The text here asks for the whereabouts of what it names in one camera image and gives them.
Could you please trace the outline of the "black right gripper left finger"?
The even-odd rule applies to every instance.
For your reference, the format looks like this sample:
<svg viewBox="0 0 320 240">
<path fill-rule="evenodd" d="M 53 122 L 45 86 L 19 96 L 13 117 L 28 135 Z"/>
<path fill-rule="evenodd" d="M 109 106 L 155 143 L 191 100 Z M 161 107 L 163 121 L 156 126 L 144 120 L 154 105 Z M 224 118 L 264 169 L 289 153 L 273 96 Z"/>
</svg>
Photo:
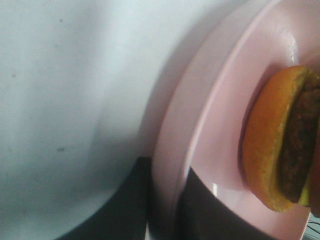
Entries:
<svg viewBox="0 0 320 240">
<path fill-rule="evenodd" d="M 60 240 L 144 240 L 151 189 L 149 157 L 139 157 L 116 193 Z"/>
</svg>

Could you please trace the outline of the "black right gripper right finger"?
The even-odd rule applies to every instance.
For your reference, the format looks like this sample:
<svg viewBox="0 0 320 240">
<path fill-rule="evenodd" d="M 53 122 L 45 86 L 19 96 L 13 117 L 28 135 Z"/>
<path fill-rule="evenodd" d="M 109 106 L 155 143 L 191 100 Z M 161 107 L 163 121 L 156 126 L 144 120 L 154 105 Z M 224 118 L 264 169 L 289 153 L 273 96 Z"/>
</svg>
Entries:
<svg viewBox="0 0 320 240">
<path fill-rule="evenodd" d="M 176 216 L 177 240 L 271 240 L 220 202 L 189 170 Z"/>
</svg>

